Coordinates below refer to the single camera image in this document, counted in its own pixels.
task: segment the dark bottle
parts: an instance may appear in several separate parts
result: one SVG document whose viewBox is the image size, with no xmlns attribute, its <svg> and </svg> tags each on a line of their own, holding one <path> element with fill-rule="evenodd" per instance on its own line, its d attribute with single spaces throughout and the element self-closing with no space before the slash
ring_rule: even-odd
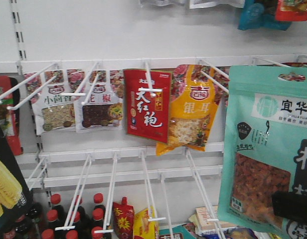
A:
<svg viewBox="0 0 307 239">
<path fill-rule="evenodd" d="M 55 237 L 57 239 L 64 238 L 62 230 L 55 231 L 55 228 L 63 226 L 60 220 L 58 219 L 58 212 L 54 209 L 49 210 L 47 213 L 47 220 L 48 220 L 48 228 L 54 231 Z"/>
<path fill-rule="evenodd" d="M 102 227 L 94 227 L 92 229 L 92 239 L 102 239 L 103 238 L 103 234 L 102 233 L 95 233 L 95 231 L 99 231 L 102 230 Z"/>
<path fill-rule="evenodd" d="M 60 204 L 61 203 L 61 197 L 60 197 L 60 194 L 53 194 L 51 197 L 50 197 L 50 202 L 51 204 L 53 205 L 52 206 L 52 209 L 55 209 L 57 210 L 58 212 L 58 218 L 59 220 L 62 222 L 62 224 L 65 223 L 66 221 L 66 213 L 65 213 L 65 210 L 64 210 L 64 207 Z"/>
<path fill-rule="evenodd" d="M 77 208 L 77 211 L 79 212 L 79 215 L 80 215 L 80 221 L 81 221 L 82 227 L 84 229 L 87 229 L 87 228 L 89 228 L 91 220 L 90 220 L 89 216 L 86 214 L 84 207 L 81 205 L 82 202 L 83 202 L 83 199 L 81 198 L 80 201 L 79 201 L 79 206 Z"/>
<path fill-rule="evenodd" d="M 66 239 L 78 239 L 78 232 L 76 230 L 70 230 L 66 233 Z"/>
<path fill-rule="evenodd" d="M 47 223 L 43 215 L 43 206 L 39 202 L 33 203 L 32 207 L 26 213 L 26 216 L 32 219 L 37 235 L 40 235 L 47 229 Z"/>
<path fill-rule="evenodd" d="M 84 227 L 80 220 L 80 213 L 76 212 L 73 226 L 75 226 L 75 230 L 78 232 L 79 239 L 89 239 L 89 234 L 87 233 L 87 228 Z"/>
<path fill-rule="evenodd" d="M 3 232 L 3 239 L 23 239 L 21 234 L 15 232 L 15 228 L 13 226 L 7 227 Z"/>
<path fill-rule="evenodd" d="M 55 234 L 53 229 L 46 229 L 42 233 L 42 239 L 55 239 Z"/>
<path fill-rule="evenodd" d="M 96 193 L 94 195 L 94 203 L 95 203 L 94 209 L 101 208 L 101 209 L 103 209 L 104 214 L 105 214 L 106 209 L 105 209 L 105 206 L 102 204 L 103 201 L 104 201 L 104 195 L 102 193 Z"/>
<path fill-rule="evenodd" d="M 15 232 L 21 234 L 24 239 L 36 239 L 36 230 L 30 217 L 22 215 L 14 223 Z"/>
<path fill-rule="evenodd" d="M 104 226 L 104 211 L 101 208 L 96 208 L 93 211 L 93 220 L 91 226 L 91 228 Z"/>
</svg>

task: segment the teal package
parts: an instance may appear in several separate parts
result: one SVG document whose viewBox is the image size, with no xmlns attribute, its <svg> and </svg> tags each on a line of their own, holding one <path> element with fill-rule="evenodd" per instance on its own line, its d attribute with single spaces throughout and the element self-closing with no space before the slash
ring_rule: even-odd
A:
<svg viewBox="0 0 307 239">
<path fill-rule="evenodd" d="M 274 215 L 271 198 L 307 195 L 307 68 L 232 66 L 229 78 L 218 217 L 307 238 L 307 226 Z"/>
<path fill-rule="evenodd" d="M 182 225 L 172 228 L 174 239 L 195 239 L 193 235 L 188 232 Z M 160 239 L 170 239 L 169 229 L 162 229 L 159 231 Z"/>
</svg>

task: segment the snack bag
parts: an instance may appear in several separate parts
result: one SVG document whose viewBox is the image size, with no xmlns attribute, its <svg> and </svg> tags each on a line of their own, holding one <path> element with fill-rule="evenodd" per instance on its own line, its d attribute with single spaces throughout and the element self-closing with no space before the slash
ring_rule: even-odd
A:
<svg viewBox="0 0 307 239">
<path fill-rule="evenodd" d="M 40 78 L 38 82 L 41 81 L 41 84 L 44 84 L 53 76 L 56 76 L 56 79 L 31 100 L 37 135 L 55 129 L 75 130 L 73 105 L 75 98 L 61 95 L 61 93 L 73 92 L 68 77 L 64 76 L 62 70 L 46 71 L 44 77 Z"/>
<path fill-rule="evenodd" d="M 305 80 L 281 78 L 290 72 Z M 307 68 L 232 66 L 229 90 L 219 219 L 306 238 L 301 202 L 289 197 L 307 195 Z M 274 207 L 277 193 L 292 217 Z"/>
<path fill-rule="evenodd" d="M 275 13 L 277 0 L 246 0 L 238 29 L 247 30 L 260 27 L 286 31 L 291 22 L 277 21 Z"/>
<path fill-rule="evenodd" d="M 135 211 L 133 206 L 127 204 L 127 197 L 122 203 L 113 202 L 114 230 L 119 239 L 132 239 Z"/>
<path fill-rule="evenodd" d="M 208 67 L 179 65 L 173 72 L 168 144 L 157 143 L 156 155 L 188 146 L 204 151 L 218 105 L 215 87 L 200 71 Z"/>
<path fill-rule="evenodd" d="M 245 0 L 189 0 L 189 8 L 204 8 L 217 6 L 219 4 L 229 4 L 234 7 L 243 8 Z"/>
<path fill-rule="evenodd" d="M 150 92 L 139 91 L 139 88 L 148 88 L 145 70 L 124 70 L 124 75 L 127 133 L 167 143 L 171 73 L 151 71 L 153 88 L 162 89 L 155 97 L 151 97 Z"/>
<path fill-rule="evenodd" d="M 154 217 L 154 208 L 152 206 L 151 211 Z M 135 215 L 134 239 L 159 239 L 158 222 L 150 222 L 148 219 L 148 208 L 143 209 Z"/>
<path fill-rule="evenodd" d="M 307 21 L 307 0 L 279 0 L 276 20 Z"/>
<path fill-rule="evenodd" d="M 32 196 L 0 127 L 0 229 L 11 225 L 31 206 Z"/>
<path fill-rule="evenodd" d="M 88 101 L 85 105 L 82 105 L 86 97 L 80 97 L 74 102 L 77 133 L 103 129 L 122 129 L 124 91 L 123 79 L 119 77 L 122 72 L 112 72 L 112 79 L 110 79 L 111 73 L 108 74 L 104 70 L 95 70 L 83 90 L 87 94 L 96 75 L 99 74 Z"/>
<path fill-rule="evenodd" d="M 0 76 L 0 95 L 17 85 L 17 80 L 8 76 Z M 19 141 L 19 109 L 11 111 L 7 106 L 15 106 L 19 102 L 19 90 L 6 96 L 0 105 L 0 127 L 14 155 L 22 154 Z"/>
</svg>

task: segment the red package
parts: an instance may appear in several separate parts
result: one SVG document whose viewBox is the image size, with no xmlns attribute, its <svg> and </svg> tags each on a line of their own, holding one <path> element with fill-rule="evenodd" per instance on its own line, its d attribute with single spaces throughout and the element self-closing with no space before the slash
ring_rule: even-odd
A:
<svg viewBox="0 0 307 239">
<path fill-rule="evenodd" d="M 113 202 L 114 230 L 119 239 L 132 239 L 135 211 L 134 207 L 127 205 L 127 197 L 122 203 Z"/>
<path fill-rule="evenodd" d="M 171 72 L 151 71 L 154 89 L 151 97 L 145 70 L 124 70 L 127 102 L 127 133 L 168 143 Z"/>
<path fill-rule="evenodd" d="M 0 76 L 0 95 L 17 84 L 16 80 L 8 76 Z M 19 91 L 10 93 L 0 104 L 0 127 L 14 155 L 22 154 L 18 137 L 19 110 L 9 111 L 7 106 L 15 106 L 19 101 Z"/>
<path fill-rule="evenodd" d="M 307 0 L 279 0 L 275 19 L 278 21 L 307 21 Z"/>
</svg>

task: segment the yellow sauce pouch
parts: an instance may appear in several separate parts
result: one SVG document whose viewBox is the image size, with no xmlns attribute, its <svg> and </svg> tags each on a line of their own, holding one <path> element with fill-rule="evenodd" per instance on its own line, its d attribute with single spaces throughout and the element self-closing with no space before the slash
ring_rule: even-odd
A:
<svg viewBox="0 0 307 239">
<path fill-rule="evenodd" d="M 205 151 L 218 104 L 216 89 L 201 70 L 209 72 L 209 67 L 179 65 L 174 70 L 168 144 L 157 143 L 157 156 L 180 146 Z"/>
<path fill-rule="evenodd" d="M 134 239 L 159 239 L 159 224 L 157 221 L 150 222 L 148 208 L 143 209 L 135 215 Z"/>
</svg>

